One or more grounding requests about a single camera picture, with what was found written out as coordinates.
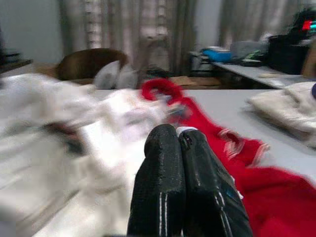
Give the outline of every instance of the white wall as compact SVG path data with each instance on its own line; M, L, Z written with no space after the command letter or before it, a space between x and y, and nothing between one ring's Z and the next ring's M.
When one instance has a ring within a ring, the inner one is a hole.
M5 47L37 63L58 63L63 58L59 19L57 0L0 0Z
M196 50L217 46L222 0L197 0L195 28Z

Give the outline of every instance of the red garment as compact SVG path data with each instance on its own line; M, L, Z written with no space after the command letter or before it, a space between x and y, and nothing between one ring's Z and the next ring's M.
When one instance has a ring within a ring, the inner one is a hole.
M144 84L142 95L154 100L154 90L172 96L191 115L180 121L203 132L208 143L228 172L237 189L256 237L316 236L316 189L304 178L276 167L254 167L269 146L260 140L240 137L213 123L192 98L183 97L181 88L165 79Z

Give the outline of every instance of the curtain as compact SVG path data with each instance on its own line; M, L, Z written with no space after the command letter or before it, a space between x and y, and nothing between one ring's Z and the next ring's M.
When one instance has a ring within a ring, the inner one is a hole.
M294 15L309 0L223 0L219 45L259 40L264 34L288 30Z
M59 0L65 54L121 50L138 70L149 64L182 75L194 49L197 0Z

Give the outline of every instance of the table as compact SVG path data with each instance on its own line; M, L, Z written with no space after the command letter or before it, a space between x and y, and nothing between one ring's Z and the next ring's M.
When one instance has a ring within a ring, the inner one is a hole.
M280 166L316 183L316 150L256 116L246 103L249 97L265 91L268 90L185 90L185 94L194 97L216 123L270 144L271 150L261 165ZM95 96L101 99L111 92L113 90L98 90Z
M223 63L212 63L215 67L220 68L224 71L231 72L233 74L242 76L243 78L255 81L257 83L266 85L271 88L282 89L288 85L308 82L311 79L302 77L301 75L289 75L273 70L269 67L244 67L240 65L231 65ZM277 73L280 74L278 78L260 78L262 74Z

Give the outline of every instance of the white table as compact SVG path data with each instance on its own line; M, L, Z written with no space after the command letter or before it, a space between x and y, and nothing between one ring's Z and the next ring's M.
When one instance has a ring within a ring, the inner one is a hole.
M186 90L216 123L231 128L242 136L261 139L271 150L262 165L276 165L306 175L316 183L316 150L275 127L252 112L247 98L267 90ZM96 91L104 98L113 91Z
M301 75L289 75L273 70L269 67L244 67L240 65L231 65L223 63L212 63L214 66L224 69L225 71L237 74L239 76L248 78L250 80L259 82L261 84L270 86L272 88L282 89L285 86L311 81L311 79L306 79ZM277 78L261 78L262 74L276 73L280 76Z

